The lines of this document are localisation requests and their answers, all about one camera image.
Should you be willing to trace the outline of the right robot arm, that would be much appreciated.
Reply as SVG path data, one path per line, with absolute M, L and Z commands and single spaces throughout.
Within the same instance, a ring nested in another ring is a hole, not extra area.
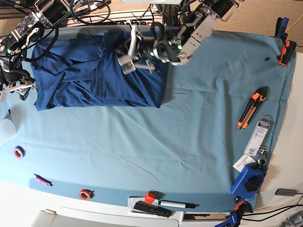
M 35 79 L 22 68 L 30 43 L 42 39 L 47 25 L 56 26 L 70 15 L 69 0 L 38 0 L 36 12 L 24 17 L 18 26 L 0 39 L 0 101 L 17 92 L 25 100 L 30 89 L 36 90 Z

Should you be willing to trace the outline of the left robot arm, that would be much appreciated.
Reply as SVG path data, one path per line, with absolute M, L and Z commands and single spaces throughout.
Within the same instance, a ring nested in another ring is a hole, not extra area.
M 186 65 L 202 41 L 209 37 L 218 20 L 227 21 L 240 0 L 202 0 L 194 11 L 189 10 L 192 1 L 181 8 L 181 27 L 165 30 L 160 22 L 153 22 L 149 36 L 143 35 L 138 26 L 128 20 L 130 38 L 116 49 L 121 57 L 118 63 L 124 74 L 137 69 L 153 72 L 156 67 L 151 60 L 160 60 L 174 66 Z

